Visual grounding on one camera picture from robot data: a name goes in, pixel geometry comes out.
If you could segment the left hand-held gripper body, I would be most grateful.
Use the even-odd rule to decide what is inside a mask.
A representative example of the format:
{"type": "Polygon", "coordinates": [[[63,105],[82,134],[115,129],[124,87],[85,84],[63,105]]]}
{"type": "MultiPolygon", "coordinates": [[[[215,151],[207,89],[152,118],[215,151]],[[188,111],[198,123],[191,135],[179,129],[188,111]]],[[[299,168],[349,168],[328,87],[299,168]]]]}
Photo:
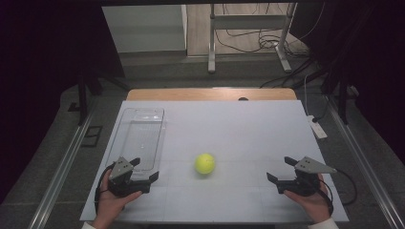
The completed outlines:
{"type": "Polygon", "coordinates": [[[149,179],[132,180],[134,166],[127,159],[120,157],[114,164],[109,176],[108,187],[116,197],[127,197],[135,192],[141,191],[143,194],[150,192],[151,183],[149,179]]]}

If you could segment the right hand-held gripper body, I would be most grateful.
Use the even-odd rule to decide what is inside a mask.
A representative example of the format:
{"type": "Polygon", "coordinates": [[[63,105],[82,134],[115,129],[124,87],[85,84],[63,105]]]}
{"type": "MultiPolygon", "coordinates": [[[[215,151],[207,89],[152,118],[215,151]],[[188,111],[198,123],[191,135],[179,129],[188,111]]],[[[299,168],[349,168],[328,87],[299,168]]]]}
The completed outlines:
{"type": "Polygon", "coordinates": [[[333,174],[337,170],[308,156],[297,160],[294,168],[296,178],[293,180],[279,180],[276,186],[278,192],[283,194],[286,190],[302,197],[309,197],[320,189],[319,174],[333,174]]]}

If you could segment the clear plastic container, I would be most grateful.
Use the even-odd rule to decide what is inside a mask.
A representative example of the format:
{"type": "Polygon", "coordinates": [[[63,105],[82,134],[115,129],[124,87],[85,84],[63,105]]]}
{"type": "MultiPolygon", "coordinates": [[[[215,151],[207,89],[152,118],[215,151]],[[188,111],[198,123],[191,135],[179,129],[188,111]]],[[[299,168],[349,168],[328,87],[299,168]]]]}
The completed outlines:
{"type": "Polygon", "coordinates": [[[120,157],[128,162],[139,158],[132,180],[149,178],[160,167],[165,123],[162,108],[124,108],[119,112],[112,132],[105,165],[120,157]]]}

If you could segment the yellow tennis ball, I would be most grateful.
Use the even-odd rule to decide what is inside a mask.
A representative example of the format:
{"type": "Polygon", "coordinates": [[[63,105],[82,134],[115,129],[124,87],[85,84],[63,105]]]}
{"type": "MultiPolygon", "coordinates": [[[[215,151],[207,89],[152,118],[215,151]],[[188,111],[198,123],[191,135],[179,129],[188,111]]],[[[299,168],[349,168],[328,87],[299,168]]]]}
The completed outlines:
{"type": "Polygon", "coordinates": [[[215,158],[211,154],[204,153],[196,157],[195,170],[202,175],[208,175],[215,169],[215,158]]]}

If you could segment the person's right hand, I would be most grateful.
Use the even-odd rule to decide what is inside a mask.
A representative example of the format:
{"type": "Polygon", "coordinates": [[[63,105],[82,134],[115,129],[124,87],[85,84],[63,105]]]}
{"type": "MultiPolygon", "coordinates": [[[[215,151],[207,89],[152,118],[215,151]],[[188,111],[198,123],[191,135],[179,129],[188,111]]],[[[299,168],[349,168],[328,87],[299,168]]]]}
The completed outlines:
{"type": "Polygon", "coordinates": [[[312,223],[321,223],[331,218],[328,203],[323,198],[323,195],[328,194],[323,182],[320,183],[320,192],[309,197],[302,197],[291,191],[285,191],[284,194],[304,209],[312,223]]]}

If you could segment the person's left hand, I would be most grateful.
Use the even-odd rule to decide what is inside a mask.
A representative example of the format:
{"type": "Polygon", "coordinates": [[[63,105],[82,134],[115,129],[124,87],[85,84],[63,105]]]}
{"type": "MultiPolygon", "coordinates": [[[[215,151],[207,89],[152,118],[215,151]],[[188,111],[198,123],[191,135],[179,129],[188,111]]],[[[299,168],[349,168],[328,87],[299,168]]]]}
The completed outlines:
{"type": "Polygon", "coordinates": [[[111,221],[117,218],[120,212],[123,210],[127,203],[139,198],[142,195],[141,191],[135,192],[125,198],[117,198],[113,193],[109,191],[108,181],[109,175],[112,170],[108,170],[104,175],[100,188],[101,193],[98,201],[98,210],[96,218],[94,220],[111,221]]]}

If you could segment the white power strip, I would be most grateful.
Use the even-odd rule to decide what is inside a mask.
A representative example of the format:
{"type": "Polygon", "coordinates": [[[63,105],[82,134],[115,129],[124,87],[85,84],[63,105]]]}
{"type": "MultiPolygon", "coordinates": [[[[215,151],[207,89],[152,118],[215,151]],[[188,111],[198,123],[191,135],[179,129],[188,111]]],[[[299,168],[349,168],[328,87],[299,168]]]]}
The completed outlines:
{"type": "Polygon", "coordinates": [[[327,138],[328,135],[326,134],[326,132],[324,131],[324,129],[321,127],[321,125],[315,120],[315,117],[313,115],[309,115],[308,116],[308,122],[310,127],[312,128],[312,131],[314,133],[314,135],[318,138],[318,139],[323,139],[323,138],[327,138]]]}

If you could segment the white board sheet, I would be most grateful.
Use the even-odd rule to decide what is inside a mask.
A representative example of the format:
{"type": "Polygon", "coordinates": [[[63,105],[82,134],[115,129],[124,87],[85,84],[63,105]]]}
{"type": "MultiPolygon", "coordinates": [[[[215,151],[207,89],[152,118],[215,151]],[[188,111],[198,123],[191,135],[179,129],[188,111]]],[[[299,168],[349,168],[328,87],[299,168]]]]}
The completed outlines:
{"type": "Polygon", "coordinates": [[[125,101],[124,108],[164,109],[159,179],[124,208],[123,222],[293,223],[307,216],[267,180],[294,178],[285,156],[322,155],[298,100],[125,101]],[[215,158],[208,175],[198,155],[215,158]]]}

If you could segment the black stand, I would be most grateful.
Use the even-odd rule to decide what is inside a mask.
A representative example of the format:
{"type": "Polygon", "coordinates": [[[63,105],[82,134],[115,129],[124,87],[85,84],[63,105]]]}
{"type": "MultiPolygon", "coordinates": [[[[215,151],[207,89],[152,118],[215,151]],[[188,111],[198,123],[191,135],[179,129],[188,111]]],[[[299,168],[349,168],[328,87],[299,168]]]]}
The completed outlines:
{"type": "Polygon", "coordinates": [[[132,90],[129,85],[119,81],[116,77],[113,77],[112,75],[101,70],[92,68],[87,72],[80,72],[77,75],[78,102],[72,103],[69,107],[69,112],[79,112],[78,126],[82,126],[84,124],[89,114],[87,91],[90,91],[92,95],[101,95],[103,92],[99,78],[107,80],[125,92],[130,92],[132,90]]]}
{"type": "Polygon", "coordinates": [[[347,76],[343,73],[342,70],[334,68],[330,68],[328,76],[326,77],[321,86],[321,92],[323,94],[332,94],[335,89],[338,89],[337,112],[344,124],[348,124],[348,119],[346,115],[348,86],[349,82],[347,76]]]}

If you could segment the wooden table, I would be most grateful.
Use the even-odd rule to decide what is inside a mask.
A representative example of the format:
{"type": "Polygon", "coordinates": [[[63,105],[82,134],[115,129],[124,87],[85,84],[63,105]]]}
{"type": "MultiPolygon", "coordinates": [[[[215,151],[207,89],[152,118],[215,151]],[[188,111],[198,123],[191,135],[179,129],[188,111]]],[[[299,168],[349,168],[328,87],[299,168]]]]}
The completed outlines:
{"type": "Polygon", "coordinates": [[[134,89],[127,94],[128,101],[237,101],[240,97],[247,97],[252,101],[297,99],[292,89],[134,89]]]}

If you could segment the white cabinet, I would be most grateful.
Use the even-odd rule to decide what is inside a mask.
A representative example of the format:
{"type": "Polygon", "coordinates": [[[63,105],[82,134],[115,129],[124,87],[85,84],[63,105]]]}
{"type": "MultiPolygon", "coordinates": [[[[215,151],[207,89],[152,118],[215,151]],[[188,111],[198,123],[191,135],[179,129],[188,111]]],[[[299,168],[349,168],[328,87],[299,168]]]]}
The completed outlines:
{"type": "Polygon", "coordinates": [[[186,50],[185,5],[103,7],[118,52],[186,50]]]}

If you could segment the white metal stand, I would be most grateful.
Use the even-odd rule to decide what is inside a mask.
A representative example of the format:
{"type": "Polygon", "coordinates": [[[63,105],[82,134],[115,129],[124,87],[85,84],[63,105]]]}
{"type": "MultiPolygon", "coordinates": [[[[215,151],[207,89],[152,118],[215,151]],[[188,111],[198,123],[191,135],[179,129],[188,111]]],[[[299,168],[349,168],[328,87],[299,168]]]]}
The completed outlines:
{"type": "Polygon", "coordinates": [[[286,73],[291,73],[292,69],[288,63],[284,44],[288,35],[290,24],[296,4],[289,3],[285,15],[219,15],[215,13],[214,5],[210,5],[210,41],[208,52],[208,71],[216,71],[216,54],[214,34],[216,30],[281,30],[279,42],[275,46],[275,51],[279,57],[280,63],[286,73]]]}

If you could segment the black floor frame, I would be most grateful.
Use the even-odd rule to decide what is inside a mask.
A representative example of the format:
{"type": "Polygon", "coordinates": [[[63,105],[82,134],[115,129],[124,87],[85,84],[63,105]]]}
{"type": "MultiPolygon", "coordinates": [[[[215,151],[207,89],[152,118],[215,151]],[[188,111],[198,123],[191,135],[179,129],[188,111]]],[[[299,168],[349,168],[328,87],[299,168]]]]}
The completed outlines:
{"type": "Polygon", "coordinates": [[[102,132],[102,126],[90,126],[82,138],[81,147],[95,148],[102,132]]]}

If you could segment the aluminium rail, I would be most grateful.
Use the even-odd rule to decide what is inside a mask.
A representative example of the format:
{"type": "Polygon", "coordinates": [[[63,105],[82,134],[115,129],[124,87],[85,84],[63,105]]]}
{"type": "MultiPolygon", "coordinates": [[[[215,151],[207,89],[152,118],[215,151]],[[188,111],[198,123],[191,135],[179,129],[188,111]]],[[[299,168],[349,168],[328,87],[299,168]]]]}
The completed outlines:
{"type": "Polygon", "coordinates": [[[345,139],[354,161],[368,183],[371,192],[391,229],[405,229],[405,219],[400,215],[389,193],[377,177],[371,163],[367,160],[366,155],[353,135],[350,126],[345,124],[340,117],[336,103],[330,98],[325,97],[325,99],[328,101],[329,113],[333,117],[341,135],[345,139]]]}
{"type": "Polygon", "coordinates": [[[62,157],[53,178],[41,199],[28,229],[44,229],[56,203],[58,195],[64,185],[67,175],[75,161],[75,156],[80,148],[81,142],[90,126],[93,116],[89,114],[75,131],[73,140],[62,157]]]}

